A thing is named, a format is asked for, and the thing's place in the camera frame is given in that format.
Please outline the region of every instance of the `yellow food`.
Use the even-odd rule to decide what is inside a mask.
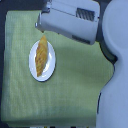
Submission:
[[[48,46],[47,46],[47,39],[45,36],[43,36],[38,43],[38,47],[36,50],[36,57],[35,57],[35,63],[36,63],[36,72],[37,77],[39,77],[46,65],[47,62],[47,54],[48,54]]]

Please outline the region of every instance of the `green cloth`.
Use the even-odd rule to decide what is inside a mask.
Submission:
[[[46,82],[36,81],[29,70],[29,53],[43,35],[35,29],[38,14],[7,13],[2,121],[13,127],[95,126],[98,96],[112,77],[113,65],[99,43],[89,46],[46,31],[55,50],[56,68]]]

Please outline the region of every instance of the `textured green mat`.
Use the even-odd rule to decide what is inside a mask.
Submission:
[[[88,46],[45,32],[56,53],[56,69],[46,82],[29,71],[29,52],[42,37],[39,11],[10,11],[5,26],[2,121],[10,126],[95,126],[98,95],[113,74],[99,44]]]

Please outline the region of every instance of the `round plate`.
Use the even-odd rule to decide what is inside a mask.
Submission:
[[[37,77],[37,73],[36,73],[36,64],[35,64],[35,57],[36,57],[36,49],[38,47],[38,43],[39,41],[37,41],[29,54],[29,68],[30,68],[30,72],[32,74],[32,76],[38,80],[38,81],[46,81],[47,79],[50,78],[50,76],[52,75],[54,68],[55,68],[55,62],[56,62],[56,57],[55,57],[55,52],[54,49],[52,47],[52,45],[48,42],[48,59],[47,59],[47,63],[46,66],[42,72],[42,75]]]

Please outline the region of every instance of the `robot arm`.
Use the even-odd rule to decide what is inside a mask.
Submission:
[[[96,128],[128,128],[128,0],[113,0],[107,6],[102,32],[107,49],[117,57],[115,73],[99,97]],[[36,28],[94,44],[100,6],[92,0],[46,0]]]

